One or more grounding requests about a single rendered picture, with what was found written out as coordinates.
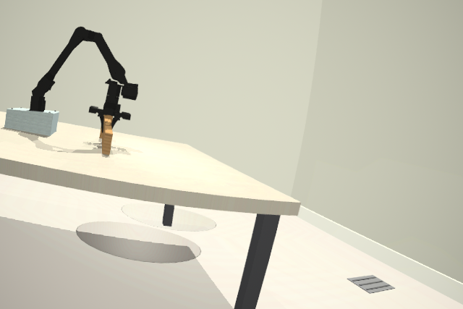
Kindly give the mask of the wooden post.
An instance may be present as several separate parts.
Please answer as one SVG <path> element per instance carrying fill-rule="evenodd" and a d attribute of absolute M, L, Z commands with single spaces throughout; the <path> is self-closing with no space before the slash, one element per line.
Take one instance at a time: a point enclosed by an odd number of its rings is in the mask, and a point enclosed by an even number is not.
<path fill-rule="evenodd" d="M 104 118 L 103 118 L 103 123 L 104 123 L 104 119 L 110 119 L 111 120 L 111 123 L 112 123 L 112 119 L 113 119 L 113 116 L 112 115 L 104 115 Z M 102 130 L 101 130 L 101 133 L 100 133 L 100 137 L 102 139 Z"/>

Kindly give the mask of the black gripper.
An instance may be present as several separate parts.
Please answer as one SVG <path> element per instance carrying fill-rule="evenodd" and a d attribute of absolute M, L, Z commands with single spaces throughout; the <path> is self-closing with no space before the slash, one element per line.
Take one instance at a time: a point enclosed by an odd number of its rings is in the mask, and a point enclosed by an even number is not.
<path fill-rule="evenodd" d="M 119 97 L 113 97 L 113 96 L 107 95 L 107 96 L 106 96 L 106 99 L 109 99 L 109 102 L 114 102 L 114 100 L 116 100 L 116 103 L 118 103 Z M 89 108 L 89 112 L 88 112 L 88 113 L 94 113 L 94 114 L 95 114 L 95 113 L 97 113 L 97 112 L 98 112 L 98 117 L 100 117 L 100 119 L 101 119 L 101 130 L 102 130 L 102 132 L 103 132 L 104 110 L 103 110 L 103 109 L 98 109 L 97 106 L 91 106 L 91 107 Z M 112 129 L 113 129 L 115 123 L 116 123 L 117 121 L 119 121 L 121 117 L 122 117 L 122 119 L 128 119 L 128 120 L 130 120 L 131 115 L 130 115 L 130 113 L 127 113 L 127 112 L 124 112 L 124 111 L 123 111 L 122 113 L 120 113 L 120 112 L 119 112 L 119 113 L 115 113 L 115 116 L 114 116 L 114 118 L 112 119 L 112 123 L 111 123 L 111 128 L 112 128 Z"/>

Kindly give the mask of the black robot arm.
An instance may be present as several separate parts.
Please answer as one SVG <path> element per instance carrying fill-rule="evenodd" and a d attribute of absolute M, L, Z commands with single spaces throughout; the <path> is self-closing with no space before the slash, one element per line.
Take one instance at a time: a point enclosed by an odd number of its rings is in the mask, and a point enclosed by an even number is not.
<path fill-rule="evenodd" d="M 125 69 L 114 58 L 114 55 L 112 54 L 111 50 L 109 49 L 108 45 L 103 39 L 103 35 L 101 33 L 97 33 L 91 30 L 86 30 L 84 27 L 80 26 L 75 29 L 72 37 L 69 39 L 69 43 L 61 52 L 59 58 L 54 62 L 52 68 L 50 68 L 50 70 L 43 76 L 43 78 L 40 79 L 38 85 L 34 88 L 34 90 L 32 90 L 33 96 L 31 96 L 29 111 L 45 111 L 45 93 L 47 93 L 48 90 L 51 90 L 52 85 L 55 84 L 55 81 L 53 81 L 55 75 L 57 74 L 59 69 L 61 69 L 61 66 L 67 60 L 74 48 L 76 48 L 82 41 L 95 42 L 108 65 L 111 78 L 117 80 L 120 84 L 123 84 L 119 85 L 118 82 L 115 82 L 111 79 L 106 81 L 105 83 L 109 84 L 107 95 L 119 97 L 120 90 L 122 87 L 122 98 L 128 98 L 134 101 L 137 99 L 138 85 L 127 82 L 127 78 L 124 76 L 126 72 Z M 109 99 L 106 99 L 106 102 L 103 105 L 104 115 L 115 116 L 115 113 L 119 113 L 120 106 L 121 104 L 117 104 L 116 100 L 114 100 L 114 102 L 109 102 Z"/>

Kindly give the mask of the long wooden rail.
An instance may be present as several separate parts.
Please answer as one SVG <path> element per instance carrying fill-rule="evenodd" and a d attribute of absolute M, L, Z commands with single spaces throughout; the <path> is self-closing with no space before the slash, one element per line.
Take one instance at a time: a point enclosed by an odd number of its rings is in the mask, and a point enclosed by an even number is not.
<path fill-rule="evenodd" d="M 111 150 L 111 140 L 113 132 L 111 128 L 111 120 L 104 119 L 102 133 L 102 154 L 109 155 Z"/>

